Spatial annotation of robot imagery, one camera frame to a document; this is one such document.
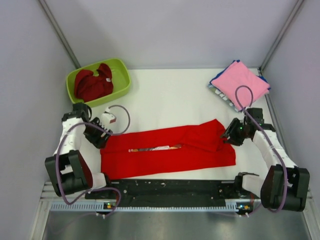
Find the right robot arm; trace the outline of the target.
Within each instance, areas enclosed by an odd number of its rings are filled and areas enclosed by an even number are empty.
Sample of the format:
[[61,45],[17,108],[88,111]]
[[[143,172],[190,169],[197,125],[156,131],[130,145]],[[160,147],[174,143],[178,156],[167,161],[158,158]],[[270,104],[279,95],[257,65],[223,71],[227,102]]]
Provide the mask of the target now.
[[260,198],[264,208],[277,211],[301,212],[305,209],[310,173],[298,167],[280,144],[275,128],[265,123],[263,110],[250,107],[245,109],[242,120],[234,118],[221,135],[225,144],[241,146],[250,139],[267,166],[266,177],[256,173],[241,172],[233,192],[239,198],[250,193]]

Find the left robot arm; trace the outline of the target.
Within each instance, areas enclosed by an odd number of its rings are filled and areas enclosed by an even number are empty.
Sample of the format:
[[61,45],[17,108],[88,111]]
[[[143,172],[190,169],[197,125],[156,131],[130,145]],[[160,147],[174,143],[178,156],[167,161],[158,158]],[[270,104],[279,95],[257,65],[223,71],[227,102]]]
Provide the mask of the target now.
[[57,196],[96,190],[102,198],[114,191],[105,174],[93,173],[80,152],[82,137],[97,149],[103,149],[113,133],[102,125],[101,119],[91,119],[92,110],[85,103],[75,103],[72,111],[63,115],[62,134],[53,156],[45,159],[45,168]]

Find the bright red t-shirt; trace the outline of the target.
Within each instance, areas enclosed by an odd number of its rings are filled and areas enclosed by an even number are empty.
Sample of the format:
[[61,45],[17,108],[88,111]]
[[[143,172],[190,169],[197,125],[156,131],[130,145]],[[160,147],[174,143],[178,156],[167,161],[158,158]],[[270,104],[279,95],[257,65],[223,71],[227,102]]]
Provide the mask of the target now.
[[234,166],[236,153],[221,137],[224,132],[224,126],[214,119],[111,136],[100,151],[101,172],[116,180]]

